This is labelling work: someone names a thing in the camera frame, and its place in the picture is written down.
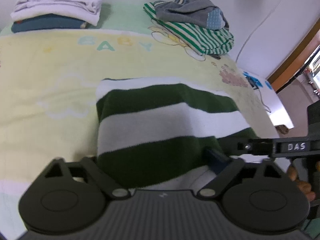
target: yellow blanket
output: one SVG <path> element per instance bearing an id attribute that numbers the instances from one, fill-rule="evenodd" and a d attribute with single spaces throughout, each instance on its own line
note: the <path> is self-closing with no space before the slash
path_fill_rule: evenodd
<path id="1" fill-rule="evenodd" d="M 103 78 L 177 76 L 223 90 L 258 136 L 277 135 L 231 59 L 197 58 L 164 40 L 109 30 L 1 37 L 0 180 L 31 182 L 57 156 L 71 161 L 95 154 L 95 89 Z"/>

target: white folded towel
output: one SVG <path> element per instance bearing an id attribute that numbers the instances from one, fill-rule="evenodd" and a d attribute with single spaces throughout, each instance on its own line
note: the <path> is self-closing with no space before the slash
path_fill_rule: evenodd
<path id="1" fill-rule="evenodd" d="M 78 18 L 97 25 L 102 0 L 18 0 L 11 13 L 13 21 L 44 14 L 57 14 Z"/>

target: wooden door frame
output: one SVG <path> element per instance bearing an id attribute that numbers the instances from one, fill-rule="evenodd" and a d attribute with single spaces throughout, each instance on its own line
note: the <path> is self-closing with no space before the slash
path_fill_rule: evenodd
<path id="1" fill-rule="evenodd" d="M 320 18 L 296 49 L 268 78 L 275 91 L 278 91 L 303 66 L 312 52 L 320 45 Z"/>

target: bed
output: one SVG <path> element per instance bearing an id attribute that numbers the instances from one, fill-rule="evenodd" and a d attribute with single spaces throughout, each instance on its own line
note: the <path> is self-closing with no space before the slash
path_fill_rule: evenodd
<path id="1" fill-rule="evenodd" d="M 86 30 L 12 34 L 10 27 L 0 33 L 0 231 L 8 240 L 25 230 L 20 196 L 53 158 L 96 153 L 95 89 L 103 78 L 176 76 L 223 90 L 258 136 L 278 137 L 228 55 L 192 53 L 142 6 L 104 4 L 98 26 Z"/>

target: blue folded cloth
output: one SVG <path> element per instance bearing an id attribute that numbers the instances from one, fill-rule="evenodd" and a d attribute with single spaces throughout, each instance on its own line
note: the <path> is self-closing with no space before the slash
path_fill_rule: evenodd
<path id="1" fill-rule="evenodd" d="M 87 22 L 83 20 L 56 14 L 45 14 L 14 22 L 11 31 L 17 33 L 48 29 L 84 29 L 86 26 Z"/>

